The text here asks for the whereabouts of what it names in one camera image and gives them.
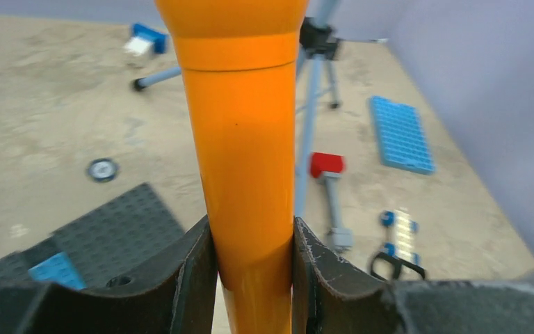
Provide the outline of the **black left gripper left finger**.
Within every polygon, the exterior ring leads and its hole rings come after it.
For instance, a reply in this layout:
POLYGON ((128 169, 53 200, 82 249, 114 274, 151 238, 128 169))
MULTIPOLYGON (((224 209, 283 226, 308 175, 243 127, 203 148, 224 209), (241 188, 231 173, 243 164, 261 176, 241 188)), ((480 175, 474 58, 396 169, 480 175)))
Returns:
POLYGON ((207 218, 108 287, 0 282, 0 333, 210 333, 217 283, 207 218))

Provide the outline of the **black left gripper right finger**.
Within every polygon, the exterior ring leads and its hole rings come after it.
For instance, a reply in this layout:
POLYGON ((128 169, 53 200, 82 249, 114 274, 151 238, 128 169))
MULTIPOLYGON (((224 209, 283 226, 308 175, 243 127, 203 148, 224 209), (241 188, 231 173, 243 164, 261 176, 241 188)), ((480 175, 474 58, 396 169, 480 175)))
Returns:
POLYGON ((534 275, 523 280, 385 282, 294 221, 294 333, 534 333, 534 275))

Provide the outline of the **black microphone stand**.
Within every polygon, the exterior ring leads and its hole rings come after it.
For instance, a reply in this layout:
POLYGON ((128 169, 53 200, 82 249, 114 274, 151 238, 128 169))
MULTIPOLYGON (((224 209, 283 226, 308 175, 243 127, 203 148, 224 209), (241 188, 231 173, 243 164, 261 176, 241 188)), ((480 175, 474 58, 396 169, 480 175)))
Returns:
POLYGON ((374 278, 377 278, 378 280, 383 280, 383 281, 399 280, 402 275, 403 268, 408 268, 408 269, 413 270, 415 273, 419 274, 422 280, 425 280, 427 278, 426 270, 422 268, 421 266, 419 266, 418 255, 415 255, 414 257, 415 257, 415 261, 409 262, 402 258, 380 251, 369 262, 369 274, 373 276, 374 278), (390 278, 385 278, 375 271, 374 266, 378 260, 382 260, 383 262, 386 262, 387 264, 391 266, 390 278))

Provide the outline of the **orange toy microphone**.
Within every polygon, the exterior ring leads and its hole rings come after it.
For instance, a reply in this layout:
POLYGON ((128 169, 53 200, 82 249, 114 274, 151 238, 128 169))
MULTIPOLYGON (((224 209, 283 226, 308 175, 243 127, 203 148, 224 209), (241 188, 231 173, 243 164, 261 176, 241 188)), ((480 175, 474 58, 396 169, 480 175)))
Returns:
POLYGON ((291 332, 296 59, 306 1, 157 1, 186 92, 233 333, 291 332))

